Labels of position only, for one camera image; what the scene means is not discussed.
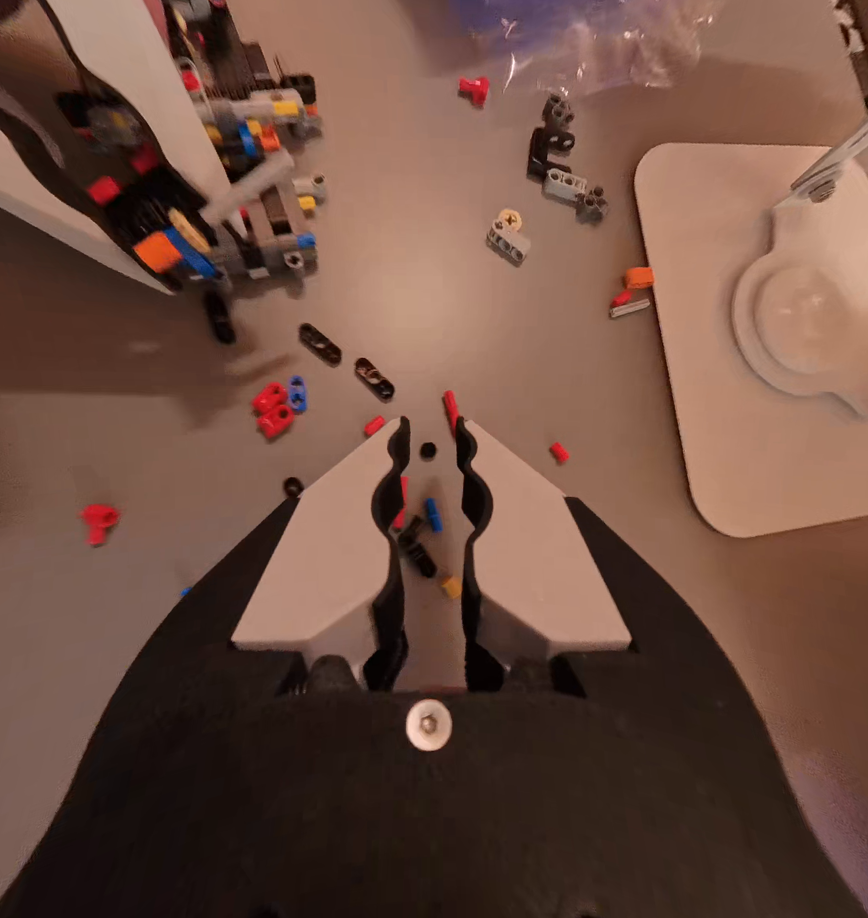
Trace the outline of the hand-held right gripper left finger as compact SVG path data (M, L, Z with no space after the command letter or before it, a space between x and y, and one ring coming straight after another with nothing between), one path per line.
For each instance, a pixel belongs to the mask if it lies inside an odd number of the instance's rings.
M410 422L387 421L299 499L231 642L343 659L364 685L394 685L405 664L405 590L391 527L410 460Z

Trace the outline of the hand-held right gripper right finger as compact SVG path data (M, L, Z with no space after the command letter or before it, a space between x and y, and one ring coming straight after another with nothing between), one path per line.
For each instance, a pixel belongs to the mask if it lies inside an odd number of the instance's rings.
M621 652L631 633L566 494L474 421L455 425L472 525L461 596L467 656L520 660Z

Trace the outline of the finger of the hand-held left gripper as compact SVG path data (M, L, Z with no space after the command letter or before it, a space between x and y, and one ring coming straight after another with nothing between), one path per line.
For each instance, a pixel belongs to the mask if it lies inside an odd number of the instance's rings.
M167 295L181 290L112 235L101 208L67 174L58 145L1 86L0 208L128 278Z
M166 45L144 2L40 2L64 51L84 82L119 95L140 122L145 140L132 153L99 154L95 177L104 165L119 178L132 178L141 192L165 202L166 190L183 191L200 205L188 213L232 213L229 182L215 149L181 85Z

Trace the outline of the grey black lego chassis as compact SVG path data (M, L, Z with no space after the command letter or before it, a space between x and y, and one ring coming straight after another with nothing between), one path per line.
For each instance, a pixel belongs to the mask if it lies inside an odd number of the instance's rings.
M269 72L261 47L239 37L227 2L161 2L166 47L179 72L231 184L260 165L271 153L287 151L288 143L302 144L321 132L310 74ZM56 103L61 114L87 145L100 154L132 153L145 140L145 133L131 109L119 95L110 96L93 86L85 93L77 71L78 89L61 93ZM304 219L325 198L323 175L300 178L294 174L282 192L264 193L253 211L242 209L235 220L238 229L256 230L262 236L271 226L285 248L298 239L304 260L302 271L273 271L297 276L316 260L316 241ZM229 282L213 282L230 287ZM184 281L205 283L206 281Z

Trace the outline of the small orange blue lego assembly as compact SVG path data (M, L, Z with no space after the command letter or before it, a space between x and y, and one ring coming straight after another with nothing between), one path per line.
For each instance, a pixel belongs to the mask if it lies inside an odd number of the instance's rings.
M304 260L298 239L285 248L268 226L238 229L246 210L250 219L261 196L282 192L293 176L287 151L271 153L243 178L216 197L205 198L152 144L143 143L128 157L130 181L102 176L86 193L103 218L103 228L148 273L176 290L180 277L229 282L232 276L264 279L273 271L300 272Z

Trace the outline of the black angled lego piece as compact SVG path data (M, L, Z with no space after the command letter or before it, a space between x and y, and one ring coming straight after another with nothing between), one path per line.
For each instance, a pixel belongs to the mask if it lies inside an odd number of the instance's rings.
M542 181L548 171L555 169L562 174L570 174L571 167L552 159L552 153L569 153L575 145L575 135L568 131L554 131L546 126L538 126L532 131L527 178Z

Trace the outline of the black lego pin connector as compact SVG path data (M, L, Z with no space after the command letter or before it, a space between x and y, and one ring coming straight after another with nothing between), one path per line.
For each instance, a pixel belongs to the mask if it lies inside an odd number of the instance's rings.
M425 579L435 579L439 568L420 541L425 520L414 515L397 535L397 545L408 563Z

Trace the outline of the grey lego beam tan pin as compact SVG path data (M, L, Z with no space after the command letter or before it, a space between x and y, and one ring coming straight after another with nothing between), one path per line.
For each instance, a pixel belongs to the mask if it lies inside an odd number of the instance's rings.
M495 216L486 231L486 244L515 266L522 264L529 256L532 242L522 231L520 212L503 208Z

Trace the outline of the light grey lego beam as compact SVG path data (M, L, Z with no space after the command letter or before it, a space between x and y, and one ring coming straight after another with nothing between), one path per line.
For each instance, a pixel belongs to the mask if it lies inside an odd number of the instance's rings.
M542 190L545 196L574 206L584 204L594 195L586 179L557 167L546 171Z

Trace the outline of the crumpled clear plastic bag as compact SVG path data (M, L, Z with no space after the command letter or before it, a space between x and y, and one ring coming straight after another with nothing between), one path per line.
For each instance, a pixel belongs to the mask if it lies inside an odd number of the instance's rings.
M700 60L721 1L554 1L529 26L479 34L505 66L503 91L584 98L620 86L668 88Z

